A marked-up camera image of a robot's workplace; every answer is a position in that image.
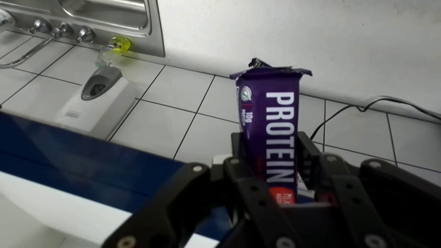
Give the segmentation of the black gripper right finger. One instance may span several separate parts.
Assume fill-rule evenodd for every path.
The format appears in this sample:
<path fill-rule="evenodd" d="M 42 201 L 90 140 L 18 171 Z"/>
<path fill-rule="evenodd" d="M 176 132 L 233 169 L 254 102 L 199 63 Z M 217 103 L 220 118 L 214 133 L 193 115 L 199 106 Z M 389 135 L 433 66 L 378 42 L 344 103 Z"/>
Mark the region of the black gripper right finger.
<path fill-rule="evenodd" d="M 298 172 L 313 191 L 298 223 L 315 248 L 441 248 L 440 186 L 380 158 L 353 165 L 304 132 Z"/>

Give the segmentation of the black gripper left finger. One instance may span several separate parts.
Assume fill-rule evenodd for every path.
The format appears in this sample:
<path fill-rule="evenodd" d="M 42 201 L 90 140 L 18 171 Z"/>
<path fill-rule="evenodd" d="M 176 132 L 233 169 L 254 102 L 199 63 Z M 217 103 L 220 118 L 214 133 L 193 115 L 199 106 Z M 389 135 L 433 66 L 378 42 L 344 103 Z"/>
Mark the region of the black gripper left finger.
<path fill-rule="evenodd" d="M 184 165 L 101 248 L 184 248 L 214 208 L 242 211 L 236 183 L 250 175 L 239 165 Z"/>

